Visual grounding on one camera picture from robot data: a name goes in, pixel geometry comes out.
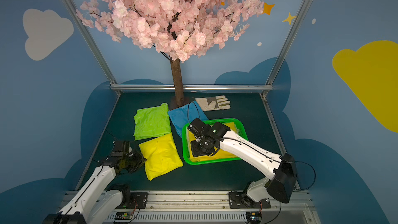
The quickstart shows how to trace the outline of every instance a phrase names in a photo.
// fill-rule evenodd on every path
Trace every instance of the green cloth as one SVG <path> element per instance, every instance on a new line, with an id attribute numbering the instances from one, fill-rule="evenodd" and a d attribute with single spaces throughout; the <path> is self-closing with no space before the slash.
<path id="1" fill-rule="evenodd" d="M 169 105 L 162 103 L 159 107 L 138 109 L 134 116 L 135 140 L 160 137 L 172 132 L 170 127 Z"/>

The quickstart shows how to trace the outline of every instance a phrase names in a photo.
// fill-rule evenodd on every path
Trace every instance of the blue cloth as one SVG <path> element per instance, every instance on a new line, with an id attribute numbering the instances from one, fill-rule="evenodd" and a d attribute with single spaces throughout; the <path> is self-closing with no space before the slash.
<path id="1" fill-rule="evenodd" d="M 187 116 L 188 105 L 189 105 L 189 120 Z M 202 108 L 200 108 L 200 106 L 196 101 L 186 104 L 185 106 L 176 108 L 174 110 L 168 111 L 168 114 L 180 138 L 182 138 L 182 128 L 188 122 L 192 122 L 195 118 L 199 118 L 202 121 L 209 120 L 205 115 L 205 113 L 202 111 Z"/>

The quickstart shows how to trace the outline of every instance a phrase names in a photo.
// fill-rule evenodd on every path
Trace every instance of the yellow star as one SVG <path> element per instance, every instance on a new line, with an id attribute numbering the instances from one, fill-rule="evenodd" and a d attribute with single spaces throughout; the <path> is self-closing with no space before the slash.
<path id="1" fill-rule="evenodd" d="M 266 14 L 268 14 L 268 15 L 271 15 L 271 9 L 272 9 L 272 7 L 274 7 L 274 6 L 275 6 L 275 4 L 273 4 L 273 5 L 268 5 L 268 4 L 265 2 L 265 3 L 264 3 L 264 11 L 263 11 L 262 14 L 266 13 Z"/>
<path id="2" fill-rule="evenodd" d="M 290 12 L 289 12 L 289 16 L 285 19 L 285 20 L 283 20 L 282 22 L 289 22 L 289 25 L 291 25 L 292 24 L 292 20 L 293 20 L 293 18 L 295 18 L 296 16 L 293 16 L 292 17 L 292 15 L 290 15 Z"/>

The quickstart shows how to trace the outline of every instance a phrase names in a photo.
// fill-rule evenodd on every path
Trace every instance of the cloud decal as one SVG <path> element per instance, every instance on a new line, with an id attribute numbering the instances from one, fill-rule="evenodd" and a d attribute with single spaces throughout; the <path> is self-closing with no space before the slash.
<path id="1" fill-rule="evenodd" d="M 28 9 L 22 22 L 28 36 L 25 50 L 35 61 L 46 58 L 73 34 L 72 22 L 52 10 Z"/>
<path id="2" fill-rule="evenodd" d="M 370 42 L 357 51 L 341 50 L 333 68 L 359 100 L 385 128 L 398 132 L 398 44 Z M 377 88 L 370 93 L 369 88 Z"/>

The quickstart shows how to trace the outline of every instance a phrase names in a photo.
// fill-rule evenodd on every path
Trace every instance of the blue wall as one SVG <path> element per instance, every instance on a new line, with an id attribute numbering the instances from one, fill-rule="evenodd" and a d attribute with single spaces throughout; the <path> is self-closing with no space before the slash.
<path id="1" fill-rule="evenodd" d="M 75 24 L 46 58 L 27 55 L 24 12 L 50 9 L 72 20 L 61 0 L 5 0 L 3 6 L 1 222 L 41 223 L 76 186 L 117 95 Z"/>
<path id="2" fill-rule="evenodd" d="M 78 7 L 83 1 L 89 0 L 74 0 Z M 234 71 L 248 73 L 256 65 L 278 56 L 290 28 L 288 22 L 282 21 L 288 17 L 289 12 L 292 16 L 296 15 L 302 0 L 262 1 L 269 5 L 275 4 L 271 15 L 253 16 L 243 22 L 243 24 L 249 23 L 250 27 L 238 41 L 230 38 L 223 49 L 220 50 L 216 45 L 209 49 L 205 56 L 199 59 L 197 56 L 192 56 L 187 62 L 181 64 L 184 84 L 217 84 L 220 80 L 219 76 L 224 73 Z M 100 6 L 103 10 L 107 9 L 107 3 Z M 109 35 L 97 29 L 90 29 L 90 32 L 118 83 L 150 79 L 163 84 L 173 84 L 169 61 L 154 49 L 140 50 L 133 45 L 131 39 L 126 37 L 122 39 L 122 43 L 113 42 Z M 272 62 L 267 62 L 267 67 L 260 79 L 250 77 L 245 81 L 251 84 L 264 84 L 263 79 L 268 77 L 272 65 Z M 237 78 L 232 81 L 222 81 L 225 84 L 234 84 Z"/>
<path id="3" fill-rule="evenodd" d="M 310 192 L 322 224 L 398 223 L 398 133 L 372 116 L 332 66 L 340 50 L 398 43 L 396 2 L 314 0 L 267 96 L 287 151 L 317 171 Z M 312 172 L 299 172 L 306 187 Z"/>

